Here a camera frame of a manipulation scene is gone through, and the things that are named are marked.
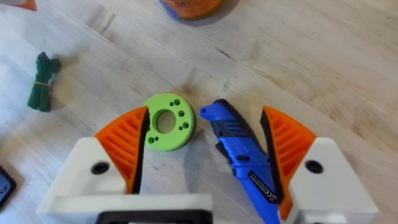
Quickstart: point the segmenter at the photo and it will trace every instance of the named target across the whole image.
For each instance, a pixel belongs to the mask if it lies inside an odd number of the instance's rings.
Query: black hole
[[[321,174],[323,172],[323,166],[317,161],[307,161],[305,162],[305,167],[314,174]]]
[[[109,169],[109,163],[98,162],[91,168],[91,173],[95,175],[100,175],[105,173]]]

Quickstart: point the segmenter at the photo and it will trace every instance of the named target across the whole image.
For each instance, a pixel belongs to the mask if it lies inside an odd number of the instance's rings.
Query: ribbed orange jaw
[[[143,106],[115,119],[95,135],[126,181],[127,194],[139,193],[148,127],[148,108]]]
[[[286,220],[293,206],[289,182],[316,135],[293,118],[266,106],[261,124],[267,138],[275,194],[279,199],[279,215]]]

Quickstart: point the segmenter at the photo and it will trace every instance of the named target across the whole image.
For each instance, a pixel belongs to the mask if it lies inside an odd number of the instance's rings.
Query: green 3d printed part
[[[150,119],[146,146],[158,151],[171,151],[189,142],[195,132],[196,119],[187,101],[172,93],[162,93],[149,98],[144,106],[148,106]],[[161,133],[157,120],[166,111],[174,114],[175,126],[169,133]]]

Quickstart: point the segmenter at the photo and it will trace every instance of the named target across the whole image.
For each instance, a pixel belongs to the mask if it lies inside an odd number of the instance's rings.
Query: green cord
[[[60,70],[60,67],[59,59],[50,60],[44,52],[37,56],[36,80],[30,93],[29,101],[27,102],[30,108],[43,112],[50,111],[49,80],[52,78],[52,74]]]

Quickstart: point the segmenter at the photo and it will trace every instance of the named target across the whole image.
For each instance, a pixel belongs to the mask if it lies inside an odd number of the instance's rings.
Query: black object
[[[141,125],[141,136],[139,140],[138,146],[138,161],[137,161],[137,170],[136,170],[136,177],[134,183],[132,185],[132,194],[139,194],[141,189],[141,180],[142,180],[142,163],[144,161],[144,145],[145,145],[145,137],[148,132],[150,125],[149,119],[149,110],[145,112],[144,120],[142,121]]]
[[[6,203],[7,199],[13,193],[17,184],[8,173],[0,167],[0,209]]]
[[[107,162],[97,162],[91,168],[91,173],[94,175],[100,175],[108,171],[110,164]]]
[[[274,181],[275,196],[278,199],[278,203],[280,203],[284,199],[285,195],[282,189],[282,182],[280,181],[279,177],[278,165],[276,162],[276,155],[274,149],[274,140],[271,134],[271,127],[268,121],[268,117],[264,111],[261,114],[260,124],[266,136],[267,149],[268,149],[268,162],[271,168],[272,180]]]
[[[318,161],[306,161],[305,167],[314,174],[321,174],[323,172],[323,166]]]
[[[213,224],[213,215],[205,210],[115,211],[100,213],[95,224],[128,224],[131,222]]]

